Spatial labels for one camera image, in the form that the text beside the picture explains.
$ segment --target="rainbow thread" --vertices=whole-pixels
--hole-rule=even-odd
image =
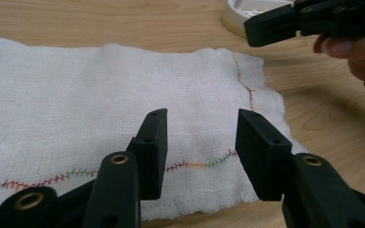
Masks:
[[[251,88],[247,87],[246,85],[244,85],[241,82],[241,69],[240,69],[240,65],[239,65],[239,60],[237,57],[237,53],[236,52],[232,52],[233,55],[233,61],[236,65],[236,69],[237,69],[237,80],[239,81],[239,83],[241,83],[245,88],[247,88],[248,93],[250,94],[250,98],[248,99],[249,103],[250,103],[250,110],[254,111],[254,104],[253,104],[253,91],[256,90],[252,90]]]
[[[172,171],[176,171],[178,169],[182,169],[182,168],[190,168],[190,169],[197,169],[197,170],[203,170],[203,169],[211,169],[214,168],[218,165],[221,165],[223,163],[226,163],[230,158],[236,158],[237,152],[233,151],[233,150],[229,150],[228,153],[226,153],[225,155],[223,155],[222,157],[209,162],[209,163],[204,163],[204,162],[178,162],[178,163],[174,163],[172,165],[167,166],[164,171],[168,172],[172,172]],[[75,177],[96,177],[98,173],[98,170],[85,170],[85,169],[72,169],[70,171],[67,171],[65,174],[60,174],[57,175],[53,178],[50,179],[46,179],[43,181],[40,181],[38,183],[24,183],[21,182],[19,180],[5,180],[4,182],[0,183],[0,190],[1,189],[13,189],[16,192],[17,191],[21,191],[30,187],[42,187],[42,186],[48,186],[51,185],[53,183],[58,183],[61,181],[66,181],[68,179],[71,178],[75,178]]]

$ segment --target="white container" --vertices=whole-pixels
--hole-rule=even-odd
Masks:
[[[245,38],[244,22],[250,17],[273,10],[295,0],[227,0],[221,23],[231,32]]]

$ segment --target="wooden table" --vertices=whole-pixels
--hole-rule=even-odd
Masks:
[[[294,137],[365,193],[365,88],[346,61],[312,53],[316,37],[250,48],[220,22],[225,0],[0,0],[0,37],[29,46],[159,52],[229,48],[265,60]],[[144,222],[144,227],[285,227],[279,202],[241,203],[217,213]]]

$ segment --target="brass grommet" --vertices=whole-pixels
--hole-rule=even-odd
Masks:
[[[307,164],[313,165],[313,166],[321,166],[322,162],[314,157],[311,156],[306,156],[303,157],[303,161],[306,162]]]
[[[31,192],[20,197],[15,203],[14,208],[17,210],[28,210],[40,203],[44,198],[44,194],[40,192]]]
[[[114,164],[123,164],[128,161],[129,157],[127,155],[116,155],[111,158],[111,163]]]

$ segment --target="human hand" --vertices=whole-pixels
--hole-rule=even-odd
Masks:
[[[337,59],[348,59],[351,72],[365,82],[365,37],[327,38],[320,35],[314,44],[315,53],[325,53]]]

